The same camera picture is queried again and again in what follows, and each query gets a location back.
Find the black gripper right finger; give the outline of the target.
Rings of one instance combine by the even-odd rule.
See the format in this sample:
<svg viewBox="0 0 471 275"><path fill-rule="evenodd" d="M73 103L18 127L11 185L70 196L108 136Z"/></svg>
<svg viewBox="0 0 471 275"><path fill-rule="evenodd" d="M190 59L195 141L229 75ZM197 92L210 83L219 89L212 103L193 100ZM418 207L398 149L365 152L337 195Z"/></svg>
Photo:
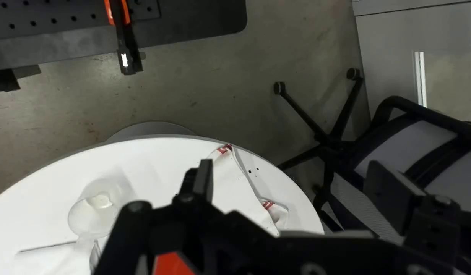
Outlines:
<svg viewBox="0 0 471 275"><path fill-rule="evenodd" d="M455 251L460 243L458 205L427 195L401 173L372 161L363 195L371 201L408 248Z"/></svg>

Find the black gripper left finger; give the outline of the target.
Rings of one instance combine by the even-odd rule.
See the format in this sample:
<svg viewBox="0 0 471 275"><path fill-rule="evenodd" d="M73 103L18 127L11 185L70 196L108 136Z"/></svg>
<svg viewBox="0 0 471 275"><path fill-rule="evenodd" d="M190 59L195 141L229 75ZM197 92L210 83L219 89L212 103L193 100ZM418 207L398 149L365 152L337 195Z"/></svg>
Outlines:
<svg viewBox="0 0 471 275"><path fill-rule="evenodd" d="M201 159L197 169L189 169L181 181L177 202L210 202L212 201L212 161Z"/></svg>

